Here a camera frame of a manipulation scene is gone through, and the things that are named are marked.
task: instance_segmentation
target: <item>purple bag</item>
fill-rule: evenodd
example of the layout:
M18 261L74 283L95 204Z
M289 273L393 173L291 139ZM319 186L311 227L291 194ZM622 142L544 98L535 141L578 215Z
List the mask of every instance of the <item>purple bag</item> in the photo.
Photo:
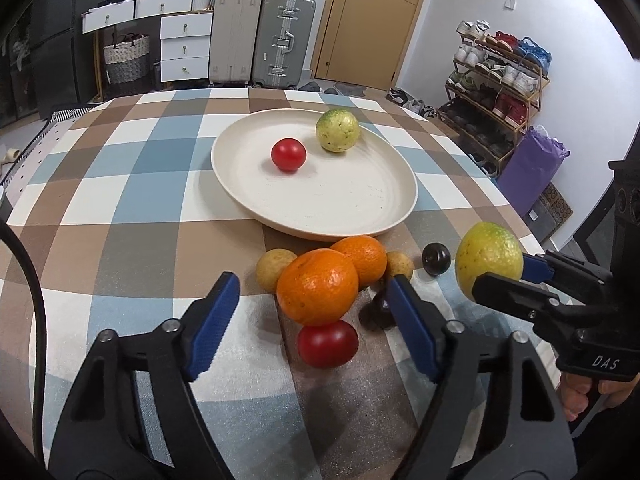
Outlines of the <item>purple bag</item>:
M518 215L523 217L531 210L570 153L562 142L551 139L542 126L527 129L497 181Z

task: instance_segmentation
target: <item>gray suitcase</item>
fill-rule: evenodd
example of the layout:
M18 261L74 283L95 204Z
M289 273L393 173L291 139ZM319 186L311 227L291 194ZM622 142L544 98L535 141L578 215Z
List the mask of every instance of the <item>gray suitcase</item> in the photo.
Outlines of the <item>gray suitcase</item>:
M261 1L214 1L209 49L212 83L250 81Z
M297 86L315 12L315 0L262 0L254 53L254 86Z

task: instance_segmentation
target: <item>checkered tablecloth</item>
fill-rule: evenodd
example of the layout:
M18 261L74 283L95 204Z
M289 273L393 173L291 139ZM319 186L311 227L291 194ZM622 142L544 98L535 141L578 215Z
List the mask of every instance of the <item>checkered tablecloth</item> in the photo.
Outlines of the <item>checkered tablecloth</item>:
M415 370L397 329L374 333L360 326L358 311L368 291L345 316L360 337L356 357L335 370L314 370L300 361L300 327L260 290L253 269L264 251L300 254L322 244L252 219L225 194L210 161L215 137L246 114L332 107L349 107L417 175L414 212L380 241L412 257L418 293L474 330L530 332L528 323L466 300L452 269L433 280L420 268L427 243L442 242L455 254L461 236L481 220L508 227L524 250L541 251L492 181L433 123L389 102L298 91L194 89L118 98L76 120L46 157L34 152L41 160L26 186L15 177L21 196L8 223L34 261L47 312L47 448L76 371L100 330L129 335L180 317L220 272L231 270L240 277L242 298L193 393L236 478L392 475L433 385ZM5 248L0 276L0 402L28 441L32 307L24 277ZM556 373L548 344L535 336L533 341ZM140 384L141 403L149 407L148 378L141 376ZM479 387L459 460L469 457L483 407ZM147 415L145 423L154 453L169 461L157 419Z

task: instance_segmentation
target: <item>beige plate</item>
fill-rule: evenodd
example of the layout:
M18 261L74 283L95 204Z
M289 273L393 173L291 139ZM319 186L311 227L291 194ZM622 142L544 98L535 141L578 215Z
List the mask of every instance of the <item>beige plate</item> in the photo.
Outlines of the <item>beige plate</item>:
M418 199L407 161L363 127L350 150L326 152L316 139L321 115L265 110L231 124L211 150L222 187L264 224L310 240L378 235L398 225ZM271 161L271 148L286 137L306 148L306 161L295 173L283 173Z

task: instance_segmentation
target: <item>human hand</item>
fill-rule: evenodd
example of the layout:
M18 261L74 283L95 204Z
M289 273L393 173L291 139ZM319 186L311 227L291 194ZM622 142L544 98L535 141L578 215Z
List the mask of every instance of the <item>human hand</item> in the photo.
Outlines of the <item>human hand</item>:
M609 395L605 401L605 408L615 408L625 402L626 398L638 384L640 374L628 383L618 381L600 381L598 383L598 391L603 395ZM564 416L566 420L572 422L578 415L587 409L589 400L587 394L593 385L593 380L580 375L568 374L562 372L560 377L560 385L558 386L558 395L562 406L564 407Z

